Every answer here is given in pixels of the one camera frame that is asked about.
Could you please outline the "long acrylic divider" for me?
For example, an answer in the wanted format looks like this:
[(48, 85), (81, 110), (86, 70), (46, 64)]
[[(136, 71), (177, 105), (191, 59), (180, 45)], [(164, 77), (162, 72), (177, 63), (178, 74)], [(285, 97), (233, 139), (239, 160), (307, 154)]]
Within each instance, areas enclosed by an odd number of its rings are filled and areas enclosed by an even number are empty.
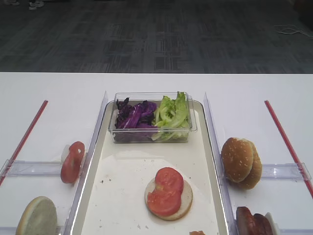
[(103, 117), (105, 115), (106, 105), (108, 103), (108, 95), (104, 93), (101, 103), (99, 115), (96, 121), (94, 132), (90, 141), (88, 152), (86, 153), (85, 161), (81, 170), (76, 193), (69, 211), (69, 216), (66, 219), (64, 226), (59, 234), (61, 235), (80, 235), (85, 221), (86, 212), (88, 209), (89, 198), (92, 191), (91, 182), (95, 178), (96, 170), (93, 167), (93, 157), (96, 150), (96, 144), (101, 131)]
[(216, 177), (217, 177), (218, 187), (219, 187), (219, 194), (220, 194), (221, 203), (223, 207), (226, 231), (228, 235), (237, 235), (238, 231), (237, 231), (236, 219), (233, 214), (227, 179), (224, 176), (223, 161), (220, 155), (220, 147), (219, 147), (218, 139), (216, 137), (213, 115), (212, 115), (211, 106), (210, 106), (207, 93), (204, 93), (203, 106), (204, 106), (204, 111), (205, 111), (205, 116), (206, 116), (207, 129), (208, 129), (208, 133), (210, 137), (213, 161), (214, 161), (215, 172), (216, 172)]

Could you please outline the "sesame bun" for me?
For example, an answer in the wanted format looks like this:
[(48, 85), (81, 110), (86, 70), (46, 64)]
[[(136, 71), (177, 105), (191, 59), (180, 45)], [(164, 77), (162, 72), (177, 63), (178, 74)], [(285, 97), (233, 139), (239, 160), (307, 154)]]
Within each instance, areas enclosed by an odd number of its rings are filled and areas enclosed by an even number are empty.
[(252, 189), (254, 188), (257, 183), (260, 181), (262, 176), (262, 163), (260, 160), (260, 157), (258, 155), (258, 152), (256, 150), (256, 147), (253, 142), (248, 141), (252, 147), (252, 153), (253, 153), (253, 164), (250, 173), (248, 176), (241, 182), (239, 182), (239, 186), (242, 189)]
[(246, 139), (229, 138), (221, 150), (226, 177), (235, 183), (243, 181), (253, 165), (253, 149)]

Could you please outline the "standing bun half left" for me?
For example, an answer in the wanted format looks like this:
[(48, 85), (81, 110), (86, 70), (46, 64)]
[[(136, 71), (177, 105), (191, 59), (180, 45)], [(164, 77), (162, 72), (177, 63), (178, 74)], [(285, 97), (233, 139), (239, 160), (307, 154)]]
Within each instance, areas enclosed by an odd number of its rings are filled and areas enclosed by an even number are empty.
[(45, 196), (34, 198), (25, 208), (18, 223), (16, 235), (55, 235), (57, 230), (56, 207)]

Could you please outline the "white patty stand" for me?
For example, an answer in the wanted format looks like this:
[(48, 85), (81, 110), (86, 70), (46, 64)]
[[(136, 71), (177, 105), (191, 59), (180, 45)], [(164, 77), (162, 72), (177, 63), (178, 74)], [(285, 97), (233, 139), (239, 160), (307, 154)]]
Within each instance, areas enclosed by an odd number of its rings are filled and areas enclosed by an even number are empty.
[(278, 227), (278, 225), (274, 222), (271, 213), (270, 213), (270, 212), (267, 212), (266, 215), (265, 215), (265, 217), (267, 218), (267, 220), (268, 220), (269, 223), (270, 223), (270, 226), (271, 226), (271, 230), (272, 230), (273, 235), (280, 235), (281, 233), (280, 233), (279, 227)]

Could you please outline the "red tape strip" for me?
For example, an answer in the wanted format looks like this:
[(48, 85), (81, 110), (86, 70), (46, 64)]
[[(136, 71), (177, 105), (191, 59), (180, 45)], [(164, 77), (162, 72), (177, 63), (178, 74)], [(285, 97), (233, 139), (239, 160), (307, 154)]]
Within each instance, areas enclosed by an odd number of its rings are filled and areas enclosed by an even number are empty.
[(9, 169), (11, 168), (12, 164), (16, 160), (18, 154), (20, 153), (22, 147), (24, 146), (25, 142), (27, 141), (30, 133), (32, 132), (34, 126), (36, 125), (37, 121), (39, 120), (40, 116), (42, 115), (43, 111), (45, 110), (48, 104), (48, 100), (44, 100), (41, 107), (39, 108), (38, 112), (36, 113), (35, 117), (33, 118), (31, 124), (29, 125), (28, 129), (26, 130), (25, 134), (23, 135), (22, 139), (20, 140), (18, 146), (16, 147), (15, 151), (13, 152), (10, 159), (7, 160), (7, 163), (3, 165), (3, 170), (0, 173), (0, 184), (3, 183)]
[(272, 117), (272, 119), (273, 119), (273, 121), (274, 121), (274, 123), (275, 123), (287, 149), (288, 149), (288, 151), (289, 151), (289, 153), (291, 154), (293, 161), (297, 165), (310, 195), (313, 196), (313, 185), (311, 183), (311, 180), (309, 179), (308, 173), (304, 169), (304, 164), (300, 162), (300, 159), (298, 158), (298, 156), (297, 156), (297, 154), (296, 154), (296, 152), (295, 152), (283, 126), (281, 125), (274, 109), (272, 108), (270, 102), (268, 100), (265, 100), (264, 103), (265, 103), (265, 105), (266, 105), (266, 107), (267, 107), (267, 109), (268, 109), (268, 111), (269, 111), (269, 113), (270, 113), (270, 115), (271, 115), (271, 117)]

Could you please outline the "white serving tray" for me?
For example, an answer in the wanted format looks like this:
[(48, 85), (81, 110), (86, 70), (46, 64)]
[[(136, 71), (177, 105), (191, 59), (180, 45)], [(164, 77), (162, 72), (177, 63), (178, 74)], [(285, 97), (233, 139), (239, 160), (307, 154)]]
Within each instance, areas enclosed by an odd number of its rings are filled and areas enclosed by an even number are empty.
[[(197, 131), (184, 143), (114, 143), (106, 105), (93, 157), (95, 178), (81, 235), (227, 235), (203, 103), (193, 101)], [(147, 184), (162, 167), (179, 171), (193, 191), (190, 211), (176, 221), (152, 215)]]

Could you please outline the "green lettuce leaves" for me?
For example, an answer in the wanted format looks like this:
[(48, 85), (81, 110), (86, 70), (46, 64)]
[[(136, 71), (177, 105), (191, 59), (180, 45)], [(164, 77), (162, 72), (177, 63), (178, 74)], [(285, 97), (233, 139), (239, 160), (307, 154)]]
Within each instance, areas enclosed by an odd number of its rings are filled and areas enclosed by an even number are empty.
[(154, 111), (153, 126), (158, 127), (159, 132), (152, 135), (153, 141), (178, 141), (183, 142), (188, 138), (187, 131), (169, 131), (168, 129), (188, 129), (189, 109), (187, 108), (186, 95), (177, 92), (176, 99), (164, 96), (160, 106)]

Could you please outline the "right acrylic cross holder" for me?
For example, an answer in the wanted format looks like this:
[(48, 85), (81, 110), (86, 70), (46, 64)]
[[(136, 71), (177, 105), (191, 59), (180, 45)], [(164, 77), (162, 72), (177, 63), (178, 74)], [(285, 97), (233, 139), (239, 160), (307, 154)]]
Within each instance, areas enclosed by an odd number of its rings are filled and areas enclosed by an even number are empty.
[(262, 180), (310, 181), (312, 179), (304, 163), (264, 164)]

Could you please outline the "right red tape strip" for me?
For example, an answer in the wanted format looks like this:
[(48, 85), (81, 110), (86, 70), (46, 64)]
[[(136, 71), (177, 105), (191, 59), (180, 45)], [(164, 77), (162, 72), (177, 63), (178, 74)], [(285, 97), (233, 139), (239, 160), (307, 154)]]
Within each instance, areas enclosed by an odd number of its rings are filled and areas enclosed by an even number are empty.
[(268, 100), (265, 100), (264, 103), (265, 103), (265, 105), (266, 105), (266, 107), (267, 107), (267, 109), (268, 109), (268, 111), (269, 111), (269, 113), (270, 113), (270, 115), (271, 115), (271, 117), (272, 117), (272, 119), (273, 119), (273, 121), (274, 121), (274, 123), (275, 123), (287, 149), (288, 149), (288, 151), (289, 151), (289, 153), (291, 154), (293, 161), (297, 165), (310, 195), (313, 196), (313, 185), (311, 183), (311, 180), (309, 179), (308, 173), (304, 169), (304, 164), (300, 162), (300, 159), (298, 158), (298, 156), (297, 156), (297, 154), (296, 154), (296, 152), (295, 152), (283, 126), (281, 125), (274, 109), (272, 108), (270, 102)]

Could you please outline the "right long acrylic divider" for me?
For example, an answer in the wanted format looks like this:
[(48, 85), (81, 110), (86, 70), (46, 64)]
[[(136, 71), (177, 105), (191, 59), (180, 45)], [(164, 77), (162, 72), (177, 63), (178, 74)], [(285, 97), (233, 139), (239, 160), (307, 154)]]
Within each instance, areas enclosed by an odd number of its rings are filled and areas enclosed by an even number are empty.
[(204, 106), (204, 111), (205, 111), (205, 116), (206, 116), (207, 129), (208, 129), (208, 133), (210, 137), (213, 161), (214, 161), (215, 172), (216, 172), (216, 177), (217, 177), (218, 187), (219, 187), (219, 194), (220, 194), (221, 203), (223, 207), (226, 231), (228, 235), (237, 235), (238, 231), (237, 231), (236, 219), (233, 214), (227, 179), (224, 176), (223, 161), (220, 155), (220, 147), (219, 147), (218, 139), (216, 137), (213, 115), (212, 115), (211, 106), (210, 106), (207, 93), (204, 93), (203, 106)]

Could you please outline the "sesame bun rear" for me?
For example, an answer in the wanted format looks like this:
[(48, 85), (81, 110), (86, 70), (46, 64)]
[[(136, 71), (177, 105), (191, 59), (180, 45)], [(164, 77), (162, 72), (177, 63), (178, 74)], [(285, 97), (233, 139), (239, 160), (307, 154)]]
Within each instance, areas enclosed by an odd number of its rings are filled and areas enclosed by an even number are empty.
[(258, 152), (256, 150), (256, 147), (253, 142), (248, 141), (252, 147), (252, 153), (253, 153), (253, 164), (250, 173), (248, 176), (241, 182), (239, 182), (239, 186), (242, 189), (252, 189), (254, 188), (257, 183), (260, 181), (262, 176), (262, 163), (260, 160), (260, 157), (258, 155)]

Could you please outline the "white sneaker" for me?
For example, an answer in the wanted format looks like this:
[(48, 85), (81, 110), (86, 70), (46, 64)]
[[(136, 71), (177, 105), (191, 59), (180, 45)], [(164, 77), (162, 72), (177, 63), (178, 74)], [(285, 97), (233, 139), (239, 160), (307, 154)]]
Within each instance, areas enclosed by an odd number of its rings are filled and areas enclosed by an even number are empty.
[(29, 10), (36, 10), (38, 8), (41, 8), (45, 5), (45, 3), (42, 0), (30, 0), (28, 2), (28, 9)]

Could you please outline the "tomato slices on bun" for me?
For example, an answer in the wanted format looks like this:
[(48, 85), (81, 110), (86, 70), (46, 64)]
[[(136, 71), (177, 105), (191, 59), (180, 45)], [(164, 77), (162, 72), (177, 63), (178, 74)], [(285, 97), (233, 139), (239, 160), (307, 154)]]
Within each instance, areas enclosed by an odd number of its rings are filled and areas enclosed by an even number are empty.
[(181, 195), (184, 188), (182, 175), (171, 167), (158, 170), (155, 176), (155, 188), (147, 195), (148, 209), (163, 217), (168, 217), (181, 207)]

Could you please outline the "bottom bun slice on tray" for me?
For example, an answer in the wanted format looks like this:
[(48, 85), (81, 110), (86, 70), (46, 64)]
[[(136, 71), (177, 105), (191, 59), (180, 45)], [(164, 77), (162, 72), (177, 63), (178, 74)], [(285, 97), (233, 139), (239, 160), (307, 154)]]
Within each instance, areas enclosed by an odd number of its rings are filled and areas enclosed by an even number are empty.
[(180, 197), (165, 197), (164, 193), (153, 193), (155, 180), (152, 179), (145, 189), (145, 204), (148, 210), (160, 219), (173, 221), (184, 217), (190, 210), (193, 202), (192, 188), (184, 181)]

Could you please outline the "left long acrylic divider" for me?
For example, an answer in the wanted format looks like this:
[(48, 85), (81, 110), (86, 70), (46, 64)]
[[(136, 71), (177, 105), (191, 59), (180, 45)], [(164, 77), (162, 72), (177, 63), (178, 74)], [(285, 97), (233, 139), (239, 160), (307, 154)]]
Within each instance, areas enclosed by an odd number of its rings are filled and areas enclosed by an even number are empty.
[(92, 191), (91, 182), (95, 178), (96, 170), (93, 167), (93, 157), (96, 150), (96, 144), (101, 131), (103, 117), (105, 115), (106, 105), (108, 103), (108, 95), (104, 93), (101, 103), (99, 115), (96, 121), (94, 132), (90, 141), (88, 152), (86, 153), (85, 161), (81, 170), (76, 193), (69, 211), (69, 216), (66, 219), (64, 226), (59, 234), (61, 235), (80, 235), (85, 221), (86, 212), (88, 209), (89, 198)]

